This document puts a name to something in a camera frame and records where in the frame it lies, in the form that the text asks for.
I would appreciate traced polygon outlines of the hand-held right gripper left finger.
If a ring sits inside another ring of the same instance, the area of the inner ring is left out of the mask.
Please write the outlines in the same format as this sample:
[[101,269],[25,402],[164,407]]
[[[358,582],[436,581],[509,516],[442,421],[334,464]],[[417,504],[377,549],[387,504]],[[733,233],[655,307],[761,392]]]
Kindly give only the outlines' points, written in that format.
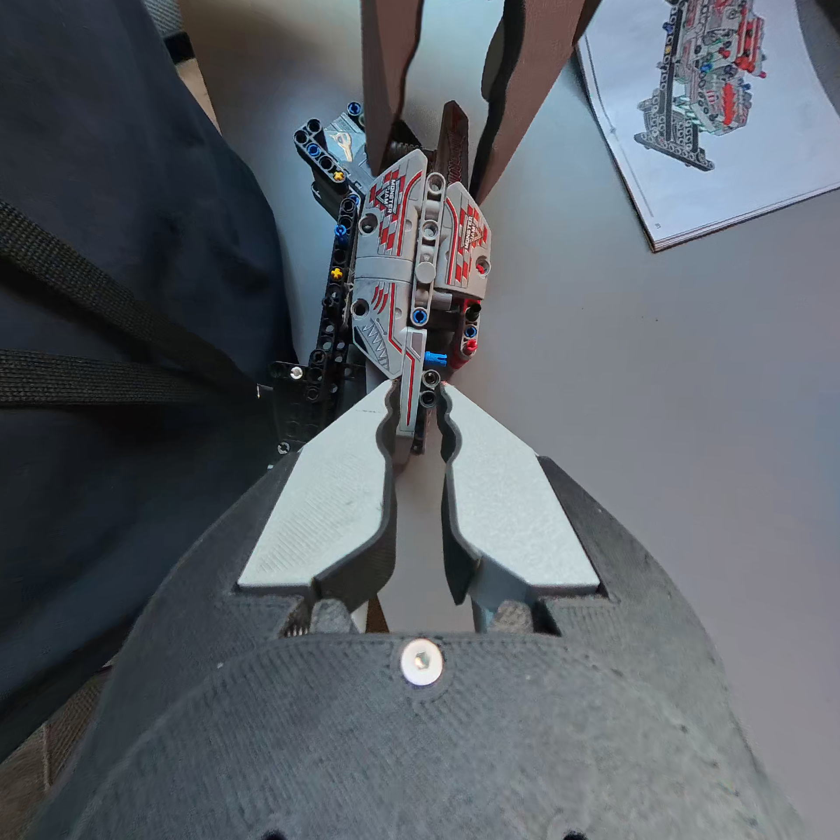
[[355,613],[392,577],[398,384],[385,381],[303,445],[238,577],[247,595]]

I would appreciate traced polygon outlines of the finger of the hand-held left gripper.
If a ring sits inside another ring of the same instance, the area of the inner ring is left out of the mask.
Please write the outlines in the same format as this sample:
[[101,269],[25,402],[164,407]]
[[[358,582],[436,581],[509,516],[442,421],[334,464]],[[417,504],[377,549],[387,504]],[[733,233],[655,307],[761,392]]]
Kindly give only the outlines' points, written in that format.
[[488,105],[472,171],[472,196],[487,199],[573,54],[600,1],[506,1],[486,54]]
[[367,161],[385,168],[403,114],[406,75],[421,34],[419,1],[361,1],[362,79]]

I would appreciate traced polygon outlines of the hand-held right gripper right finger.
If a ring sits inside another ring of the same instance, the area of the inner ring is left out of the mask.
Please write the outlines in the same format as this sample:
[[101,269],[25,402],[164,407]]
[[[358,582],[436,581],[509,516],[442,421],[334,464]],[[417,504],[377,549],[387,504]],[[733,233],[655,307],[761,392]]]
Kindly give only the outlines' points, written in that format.
[[602,582],[541,458],[453,385],[438,387],[444,570],[486,631],[505,601],[595,595]]

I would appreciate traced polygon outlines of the grey red lego truck model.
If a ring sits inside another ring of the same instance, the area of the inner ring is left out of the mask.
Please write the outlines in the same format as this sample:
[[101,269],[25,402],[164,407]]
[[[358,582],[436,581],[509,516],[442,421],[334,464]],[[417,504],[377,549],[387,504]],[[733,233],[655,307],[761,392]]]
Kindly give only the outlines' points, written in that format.
[[[361,399],[366,364],[398,384],[397,453],[420,455],[440,382],[476,352],[490,276],[490,227],[467,190],[467,116],[444,105],[434,150],[399,121],[378,175],[357,101],[293,141],[335,225],[316,345],[305,364],[269,368],[279,455]],[[426,351],[448,366],[425,365]]]

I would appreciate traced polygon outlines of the lego instruction booklet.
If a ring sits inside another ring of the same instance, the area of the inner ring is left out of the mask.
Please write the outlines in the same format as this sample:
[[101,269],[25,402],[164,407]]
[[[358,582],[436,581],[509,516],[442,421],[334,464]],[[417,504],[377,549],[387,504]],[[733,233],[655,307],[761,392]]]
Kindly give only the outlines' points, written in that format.
[[600,2],[584,89],[651,249],[838,189],[838,93],[807,2]]

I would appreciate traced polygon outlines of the person's dark clothing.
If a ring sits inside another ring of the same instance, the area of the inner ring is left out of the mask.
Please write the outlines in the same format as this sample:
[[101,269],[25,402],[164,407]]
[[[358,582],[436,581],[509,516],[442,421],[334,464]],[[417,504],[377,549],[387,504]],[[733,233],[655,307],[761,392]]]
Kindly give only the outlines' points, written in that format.
[[265,471],[275,218],[143,2],[2,2],[2,759]]

